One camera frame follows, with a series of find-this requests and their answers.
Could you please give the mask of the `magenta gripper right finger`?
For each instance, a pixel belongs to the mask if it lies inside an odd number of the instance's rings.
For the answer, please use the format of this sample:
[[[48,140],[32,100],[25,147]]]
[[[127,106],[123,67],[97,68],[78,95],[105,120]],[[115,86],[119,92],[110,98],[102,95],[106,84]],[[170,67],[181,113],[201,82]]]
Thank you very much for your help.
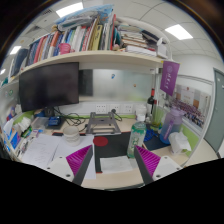
[[[160,157],[140,146],[134,147],[134,156],[145,185],[181,170],[169,156]]]

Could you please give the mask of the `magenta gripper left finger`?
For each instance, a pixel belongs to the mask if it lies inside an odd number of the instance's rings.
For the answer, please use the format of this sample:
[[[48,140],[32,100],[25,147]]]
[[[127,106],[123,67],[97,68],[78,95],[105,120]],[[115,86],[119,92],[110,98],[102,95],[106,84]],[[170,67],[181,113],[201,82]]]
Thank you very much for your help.
[[[67,157],[60,156],[54,159],[46,170],[65,180],[80,186],[85,177],[89,163],[93,156],[93,147],[86,146]]]

